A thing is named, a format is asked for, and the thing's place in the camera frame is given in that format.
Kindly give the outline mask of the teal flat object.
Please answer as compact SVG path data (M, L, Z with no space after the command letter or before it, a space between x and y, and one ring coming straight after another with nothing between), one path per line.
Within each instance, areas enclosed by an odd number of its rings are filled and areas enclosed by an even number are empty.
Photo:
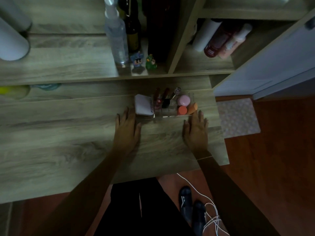
M30 85L31 88L38 88L44 91L53 91L58 89L60 86L61 83Z

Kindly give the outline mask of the yellow round object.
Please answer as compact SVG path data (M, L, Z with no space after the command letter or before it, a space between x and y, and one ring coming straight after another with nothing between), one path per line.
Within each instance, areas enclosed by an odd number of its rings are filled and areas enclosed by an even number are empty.
M0 96L19 100L25 98L31 88L29 85L18 85L18 86L0 86Z

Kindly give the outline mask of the white tube bottle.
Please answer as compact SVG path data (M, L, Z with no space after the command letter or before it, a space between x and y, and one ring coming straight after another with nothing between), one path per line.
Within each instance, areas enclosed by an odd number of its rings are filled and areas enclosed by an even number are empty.
M192 48L198 52L203 51L222 22L223 19L205 19L199 32L195 36Z

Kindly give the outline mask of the white cabinet door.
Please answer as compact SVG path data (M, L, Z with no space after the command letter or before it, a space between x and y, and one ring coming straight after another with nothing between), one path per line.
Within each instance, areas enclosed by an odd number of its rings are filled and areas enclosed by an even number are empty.
M215 97L315 95L315 28L304 26L314 16L315 7L234 73L212 84Z

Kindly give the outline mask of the person's left hand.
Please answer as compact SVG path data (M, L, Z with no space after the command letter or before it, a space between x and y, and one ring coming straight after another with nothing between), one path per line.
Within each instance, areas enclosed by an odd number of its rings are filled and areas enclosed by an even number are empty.
M120 116L120 127L115 131L112 150L121 157L130 154L138 144L140 137L135 137L136 122L135 108L129 108L130 127L124 127L124 112Z

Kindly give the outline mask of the white cylinder with dark base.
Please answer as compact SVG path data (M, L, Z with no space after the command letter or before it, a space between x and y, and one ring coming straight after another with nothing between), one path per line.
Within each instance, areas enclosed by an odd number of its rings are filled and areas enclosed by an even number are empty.
M32 26L31 19L13 0L0 0L0 18L17 32L25 32Z

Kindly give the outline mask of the red nail polish bottle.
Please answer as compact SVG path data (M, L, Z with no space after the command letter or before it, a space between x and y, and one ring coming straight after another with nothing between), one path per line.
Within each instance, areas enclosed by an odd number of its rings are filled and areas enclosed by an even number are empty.
M153 101L154 101L154 109L157 110L160 108L161 103L162 103L162 98L160 95L160 88L158 87L155 90L154 96L153 96Z

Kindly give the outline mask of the dark red lotion bottle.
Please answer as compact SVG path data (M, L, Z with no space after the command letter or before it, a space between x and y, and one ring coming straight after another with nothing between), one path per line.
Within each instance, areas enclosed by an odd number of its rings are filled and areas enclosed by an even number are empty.
M214 58L218 55L219 50L223 45L239 30L239 21L225 20L215 32L213 37L204 48L204 54L209 58Z

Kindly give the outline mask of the wooden shelf unit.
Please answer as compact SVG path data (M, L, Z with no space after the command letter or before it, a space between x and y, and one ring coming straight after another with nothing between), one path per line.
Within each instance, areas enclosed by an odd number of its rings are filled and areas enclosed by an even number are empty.
M223 81L241 64L266 47L294 21L306 17L315 0L180 0L179 21L171 51L157 70L133 71L132 64L116 65L105 36L104 0L15 0L31 15L33 25L26 40L30 45L22 59L0 59L0 89L3 86L33 86L55 83L123 82L124 79L167 78L183 80L210 77ZM188 27L198 18L254 20L258 26L249 44L226 60L210 59L184 44Z

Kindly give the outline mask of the black slipper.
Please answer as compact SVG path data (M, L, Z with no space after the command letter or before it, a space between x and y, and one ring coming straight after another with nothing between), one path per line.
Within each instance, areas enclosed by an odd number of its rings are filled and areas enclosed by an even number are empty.
M192 229L195 236L203 236L206 225L206 207L203 202L196 200L192 208Z
M192 194L189 186L183 186L179 190L179 211L183 218L191 224L192 222Z

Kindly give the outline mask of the pink patterned floor mat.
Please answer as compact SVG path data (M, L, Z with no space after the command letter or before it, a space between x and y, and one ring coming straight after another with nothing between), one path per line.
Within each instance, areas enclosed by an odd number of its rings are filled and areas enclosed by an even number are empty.
M225 139L261 132L250 98L217 102L217 107Z

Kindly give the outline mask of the large white cylinder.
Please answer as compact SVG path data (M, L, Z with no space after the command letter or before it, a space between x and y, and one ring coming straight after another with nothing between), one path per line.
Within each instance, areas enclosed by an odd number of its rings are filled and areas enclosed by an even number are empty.
M0 59L15 61L25 57L30 50L27 39L0 18Z

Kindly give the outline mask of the person's left forearm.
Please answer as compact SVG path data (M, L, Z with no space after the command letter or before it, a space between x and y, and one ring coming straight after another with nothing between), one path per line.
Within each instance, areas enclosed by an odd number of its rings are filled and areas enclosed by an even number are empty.
M43 221L32 236L85 236L129 151L112 149Z

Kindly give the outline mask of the person's black shorts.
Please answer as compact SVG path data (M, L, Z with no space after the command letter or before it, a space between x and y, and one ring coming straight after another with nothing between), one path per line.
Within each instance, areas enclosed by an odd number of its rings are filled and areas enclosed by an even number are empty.
M157 178L117 183L93 236L195 236Z

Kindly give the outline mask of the white compact case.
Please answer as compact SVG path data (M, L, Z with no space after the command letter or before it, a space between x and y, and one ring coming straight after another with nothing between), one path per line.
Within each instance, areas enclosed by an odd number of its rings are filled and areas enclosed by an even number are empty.
M134 97L135 100L135 112L136 115L153 116L154 115L154 104L153 98L137 94Z

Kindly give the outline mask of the tall dark red box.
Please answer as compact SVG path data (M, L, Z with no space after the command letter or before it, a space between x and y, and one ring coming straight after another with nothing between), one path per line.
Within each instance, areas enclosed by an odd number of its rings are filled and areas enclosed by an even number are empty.
M156 63L166 61L179 18L180 0L142 0L147 18L148 55Z

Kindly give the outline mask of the person's right forearm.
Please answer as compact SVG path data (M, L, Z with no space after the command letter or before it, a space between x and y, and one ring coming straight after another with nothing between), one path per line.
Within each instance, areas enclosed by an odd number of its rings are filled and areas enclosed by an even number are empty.
M197 162L230 236L281 236L213 156Z

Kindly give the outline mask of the green duck toy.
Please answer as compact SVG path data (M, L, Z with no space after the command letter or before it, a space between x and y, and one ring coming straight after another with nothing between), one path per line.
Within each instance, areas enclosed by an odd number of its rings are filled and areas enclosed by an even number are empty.
M146 57L145 67L147 70L156 70L157 69L157 63L156 63L152 54L149 54Z

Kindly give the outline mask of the clear spray bottle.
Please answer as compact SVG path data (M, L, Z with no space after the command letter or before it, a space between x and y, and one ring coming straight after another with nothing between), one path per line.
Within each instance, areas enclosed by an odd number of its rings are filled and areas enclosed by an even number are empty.
M114 62L125 65L129 62L125 23L120 17L116 0L104 0L105 33L109 40Z

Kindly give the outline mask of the dark glass bottle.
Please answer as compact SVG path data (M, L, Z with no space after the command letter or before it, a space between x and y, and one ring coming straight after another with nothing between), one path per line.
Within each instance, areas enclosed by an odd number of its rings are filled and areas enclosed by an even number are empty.
M141 24L137 0L120 0L120 8L125 12L128 51L129 53L138 52L141 48Z

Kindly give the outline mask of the dark red lipstick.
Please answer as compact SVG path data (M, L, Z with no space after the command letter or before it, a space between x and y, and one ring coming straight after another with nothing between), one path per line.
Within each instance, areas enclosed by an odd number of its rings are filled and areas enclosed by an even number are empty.
M165 108L165 106L166 106L166 99L167 99L169 91L170 91L170 88L167 87L163 92L163 95L161 98L162 108Z

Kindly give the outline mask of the blue toy figure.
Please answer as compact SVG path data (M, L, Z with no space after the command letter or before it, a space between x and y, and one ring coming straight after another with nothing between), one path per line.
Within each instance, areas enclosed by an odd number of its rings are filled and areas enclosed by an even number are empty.
M133 64L134 68L138 68L142 66L142 60L144 59L144 54L141 51L133 53L130 55L130 60Z

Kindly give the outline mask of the person's right hand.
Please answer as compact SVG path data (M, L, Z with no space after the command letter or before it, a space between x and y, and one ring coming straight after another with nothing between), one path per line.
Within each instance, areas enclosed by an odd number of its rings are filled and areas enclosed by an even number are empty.
M184 143L190 149L196 160L211 158L208 151L208 133L204 132L204 114L198 111L200 125L194 128L194 113L189 117L189 134L183 134Z

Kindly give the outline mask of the clear acrylic organizer tray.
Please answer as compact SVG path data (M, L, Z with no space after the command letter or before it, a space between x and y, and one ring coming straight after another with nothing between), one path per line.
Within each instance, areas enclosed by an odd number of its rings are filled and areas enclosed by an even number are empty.
M159 109L155 110L154 109L154 115L153 116L144 116L144 115L136 115L136 118L138 119L161 119L161 118L168 118L168 117L181 117L177 115L177 99L181 95L188 95L191 99L191 103L195 102L195 97L193 92L184 92L184 93L179 93L173 100L170 100L170 104L166 108L162 108L162 105L160 106Z

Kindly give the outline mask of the pink lotion bottle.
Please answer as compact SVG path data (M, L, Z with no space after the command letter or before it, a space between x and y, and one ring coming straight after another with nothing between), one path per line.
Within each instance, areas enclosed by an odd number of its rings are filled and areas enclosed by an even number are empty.
M250 23L245 23L241 30L235 33L220 49L219 58L227 59L246 40L252 29L253 26Z

